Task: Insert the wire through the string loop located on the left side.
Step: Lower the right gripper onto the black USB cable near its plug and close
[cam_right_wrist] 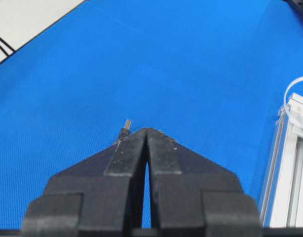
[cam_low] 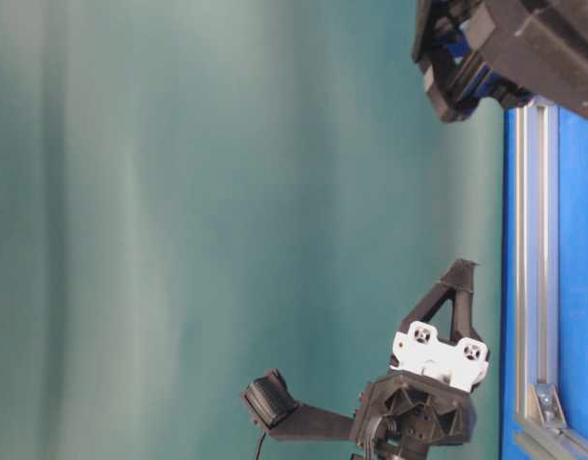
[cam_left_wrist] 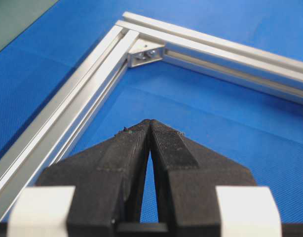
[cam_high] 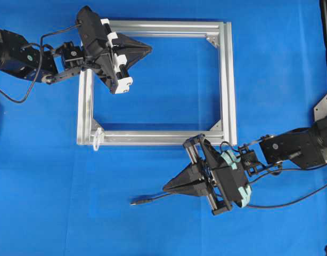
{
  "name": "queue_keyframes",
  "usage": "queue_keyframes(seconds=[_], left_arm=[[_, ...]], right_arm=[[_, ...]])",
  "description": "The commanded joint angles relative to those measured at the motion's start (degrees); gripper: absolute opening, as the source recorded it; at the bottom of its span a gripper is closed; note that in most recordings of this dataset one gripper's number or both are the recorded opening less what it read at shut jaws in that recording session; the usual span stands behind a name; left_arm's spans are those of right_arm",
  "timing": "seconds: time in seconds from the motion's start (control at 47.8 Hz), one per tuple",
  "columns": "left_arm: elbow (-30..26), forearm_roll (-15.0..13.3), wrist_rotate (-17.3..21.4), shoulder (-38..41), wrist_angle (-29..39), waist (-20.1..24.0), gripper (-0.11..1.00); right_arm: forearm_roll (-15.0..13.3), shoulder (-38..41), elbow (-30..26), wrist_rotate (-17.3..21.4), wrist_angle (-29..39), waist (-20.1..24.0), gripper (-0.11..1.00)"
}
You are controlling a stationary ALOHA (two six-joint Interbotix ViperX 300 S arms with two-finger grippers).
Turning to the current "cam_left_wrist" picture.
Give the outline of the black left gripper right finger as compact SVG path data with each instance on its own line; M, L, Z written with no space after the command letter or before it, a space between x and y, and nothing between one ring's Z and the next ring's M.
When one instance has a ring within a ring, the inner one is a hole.
M215 187L250 186L250 170L157 120L150 125L159 221L172 237L221 236Z

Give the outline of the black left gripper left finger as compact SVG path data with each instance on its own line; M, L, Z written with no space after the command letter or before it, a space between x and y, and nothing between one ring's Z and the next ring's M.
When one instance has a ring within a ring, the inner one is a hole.
M55 163L37 186L74 186L67 223L75 234L112 237L118 222L139 222L150 153L145 119L89 149Z

